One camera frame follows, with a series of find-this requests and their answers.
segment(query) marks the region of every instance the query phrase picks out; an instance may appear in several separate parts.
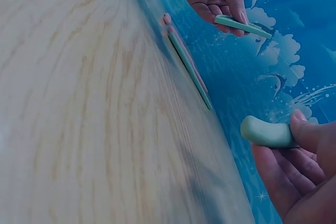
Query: blue tablecloth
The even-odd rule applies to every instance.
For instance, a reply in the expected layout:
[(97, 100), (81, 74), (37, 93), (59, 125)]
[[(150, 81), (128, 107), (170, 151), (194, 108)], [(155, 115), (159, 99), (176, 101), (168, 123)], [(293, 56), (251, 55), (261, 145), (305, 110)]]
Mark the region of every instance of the blue tablecloth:
[(247, 115), (288, 122), (295, 108), (312, 122), (336, 120), (336, 0), (245, 0), (270, 40), (225, 35), (185, 0), (161, 1), (207, 85), (256, 223), (281, 223), (239, 127)]

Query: wood grain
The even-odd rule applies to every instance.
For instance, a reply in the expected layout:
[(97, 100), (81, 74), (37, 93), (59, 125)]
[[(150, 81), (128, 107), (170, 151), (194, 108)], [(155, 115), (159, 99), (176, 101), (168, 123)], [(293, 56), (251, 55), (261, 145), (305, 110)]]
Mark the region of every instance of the wood grain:
[(0, 0), (1, 223), (254, 223), (149, 27), (135, 0)]

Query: mint green clay strip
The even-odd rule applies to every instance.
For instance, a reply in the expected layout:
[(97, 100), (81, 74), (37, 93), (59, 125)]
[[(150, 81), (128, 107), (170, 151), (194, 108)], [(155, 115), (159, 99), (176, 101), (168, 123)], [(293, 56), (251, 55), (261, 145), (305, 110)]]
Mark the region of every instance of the mint green clay strip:
[(206, 106), (208, 107), (209, 110), (212, 110), (212, 105), (210, 102), (210, 99), (208, 98), (206, 92), (204, 91), (202, 84), (200, 83), (199, 79), (197, 78), (196, 73), (194, 72), (194, 68), (192, 66), (192, 64), (190, 63), (188, 56), (186, 55), (185, 51), (183, 50), (178, 38), (176, 37), (176, 35), (174, 33), (170, 33), (168, 32), (168, 36), (169, 39), (171, 40), (171, 42), (173, 43), (173, 46), (175, 47), (177, 54), (179, 55), (179, 57), (181, 58), (181, 60), (184, 63), (185, 68), (187, 69), (189, 75), (191, 76), (193, 82), (195, 83), (201, 97), (203, 98)]
[(296, 148), (290, 127), (286, 123), (267, 123), (248, 115), (240, 125), (243, 138), (256, 145), (270, 148)]
[(249, 23), (248, 25), (242, 24), (238, 21), (235, 21), (232, 17), (227, 15), (217, 15), (215, 17), (215, 23), (221, 24), (224, 26), (229, 26), (233, 28), (237, 28), (243, 31), (246, 31), (251, 34), (256, 34), (262, 37), (265, 37), (267, 39), (270, 39), (272, 37), (272, 34), (269, 34), (262, 30), (259, 26), (256, 26), (254, 24)]

